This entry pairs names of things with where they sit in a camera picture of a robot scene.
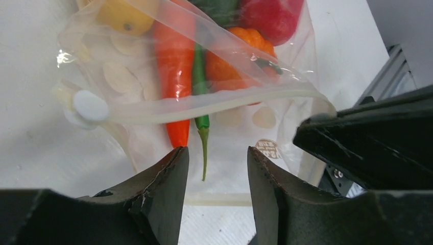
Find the green bean pod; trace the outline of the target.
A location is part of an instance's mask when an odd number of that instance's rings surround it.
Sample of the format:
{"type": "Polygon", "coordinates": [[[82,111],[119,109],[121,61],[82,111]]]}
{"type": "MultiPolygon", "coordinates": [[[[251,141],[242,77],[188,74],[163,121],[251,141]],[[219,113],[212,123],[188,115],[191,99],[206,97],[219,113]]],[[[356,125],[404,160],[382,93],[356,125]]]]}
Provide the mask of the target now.
{"type": "MultiPolygon", "coordinates": [[[[192,90],[193,96],[197,97],[197,105],[203,106],[204,95],[208,93],[207,80],[205,75],[204,50],[201,45],[195,43],[195,52],[192,68],[192,90]]],[[[203,152],[202,181],[206,180],[208,160],[208,137],[210,120],[208,114],[195,117],[195,124],[200,135],[203,152]]]]}

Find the orange carrot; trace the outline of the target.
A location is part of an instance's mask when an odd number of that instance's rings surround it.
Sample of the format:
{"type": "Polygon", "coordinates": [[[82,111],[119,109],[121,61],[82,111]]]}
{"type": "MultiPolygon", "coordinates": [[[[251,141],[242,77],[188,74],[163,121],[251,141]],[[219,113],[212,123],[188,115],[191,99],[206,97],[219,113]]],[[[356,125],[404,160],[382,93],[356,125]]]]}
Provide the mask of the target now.
{"type": "Polygon", "coordinates": [[[192,93],[192,69],[195,42],[178,32],[184,29],[192,37],[196,34],[196,21],[190,14],[162,3],[159,14],[177,27],[172,29],[160,22],[153,28],[160,89],[163,99],[179,99],[192,93]]]}

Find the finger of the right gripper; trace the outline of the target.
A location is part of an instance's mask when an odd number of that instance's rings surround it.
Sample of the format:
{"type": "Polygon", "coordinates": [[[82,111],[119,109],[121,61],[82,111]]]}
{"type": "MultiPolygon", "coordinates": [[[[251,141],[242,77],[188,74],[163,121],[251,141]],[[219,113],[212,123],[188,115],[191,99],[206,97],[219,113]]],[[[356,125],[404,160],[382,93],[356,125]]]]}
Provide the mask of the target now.
{"type": "Polygon", "coordinates": [[[432,189],[432,87],[311,117],[294,145],[366,189],[432,189]]]}

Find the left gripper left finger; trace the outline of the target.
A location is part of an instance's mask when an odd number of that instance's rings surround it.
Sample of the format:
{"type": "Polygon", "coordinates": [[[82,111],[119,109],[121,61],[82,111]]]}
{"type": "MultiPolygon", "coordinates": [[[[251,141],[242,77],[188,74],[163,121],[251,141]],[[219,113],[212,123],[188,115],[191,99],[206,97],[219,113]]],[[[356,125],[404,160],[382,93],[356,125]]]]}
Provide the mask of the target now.
{"type": "Polygon", "coordinates": [[[89,197],[1,190],[1,244],[177,244],[189,167],[179,147],[89,197]]]}

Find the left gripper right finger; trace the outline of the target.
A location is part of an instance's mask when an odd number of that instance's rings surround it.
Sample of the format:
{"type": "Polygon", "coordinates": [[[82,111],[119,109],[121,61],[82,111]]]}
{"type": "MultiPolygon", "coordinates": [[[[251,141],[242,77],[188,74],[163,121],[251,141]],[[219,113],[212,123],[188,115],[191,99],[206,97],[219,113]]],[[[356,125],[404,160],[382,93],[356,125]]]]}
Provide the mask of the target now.
{"type": "Polygon", "coordinates": [[[321,190],[249,147],[257,244],[432,244],[432,191],[321,190]]]}

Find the clear zip top bag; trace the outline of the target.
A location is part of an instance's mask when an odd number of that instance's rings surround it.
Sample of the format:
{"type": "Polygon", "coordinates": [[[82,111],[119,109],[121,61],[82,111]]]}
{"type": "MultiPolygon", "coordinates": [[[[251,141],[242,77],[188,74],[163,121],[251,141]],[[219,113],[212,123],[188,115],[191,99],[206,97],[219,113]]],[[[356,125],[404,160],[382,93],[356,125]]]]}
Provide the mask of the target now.
{"type": "Polygon", "coordinates": [[[189,149],[185,202],[251,204],[246,149],[318,186],[325,164],[293,144],[319,91],[306,1],[80,1],[58,35],[53,94],[73,125],[102,128],[135,171],[189,149]]]}

